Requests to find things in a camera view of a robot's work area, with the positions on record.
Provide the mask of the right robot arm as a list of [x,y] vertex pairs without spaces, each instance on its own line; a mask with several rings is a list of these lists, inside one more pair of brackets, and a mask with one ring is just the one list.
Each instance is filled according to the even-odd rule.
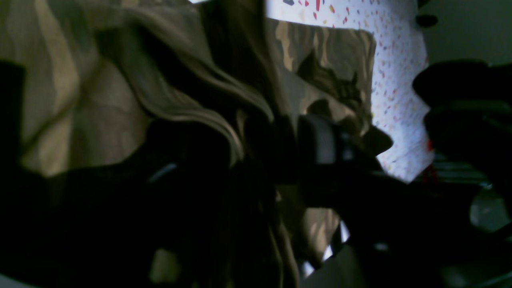
[[511,68],[482,60],[430,65],[412,82],[430,107],[424,125],[435,149],[469,162],[511,212]]

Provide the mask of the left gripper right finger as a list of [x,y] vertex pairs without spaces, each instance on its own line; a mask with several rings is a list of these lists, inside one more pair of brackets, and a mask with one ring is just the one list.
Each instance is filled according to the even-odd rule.
[[350,233],[343,251],[368,288],[510,288],[511,225],[471,221],[482,189],[423,188],[387,175],[327,117],[298,119],[299,190],[308,208],[332,208]]

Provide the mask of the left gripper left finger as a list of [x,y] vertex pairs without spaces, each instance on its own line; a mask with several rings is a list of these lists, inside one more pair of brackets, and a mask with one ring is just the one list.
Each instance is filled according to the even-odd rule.
[[1,130],[1,275],[41,288],[274,288],[268,217],[241,193],[230,144],[154,122],[124,162],[51,178],[22,168]]

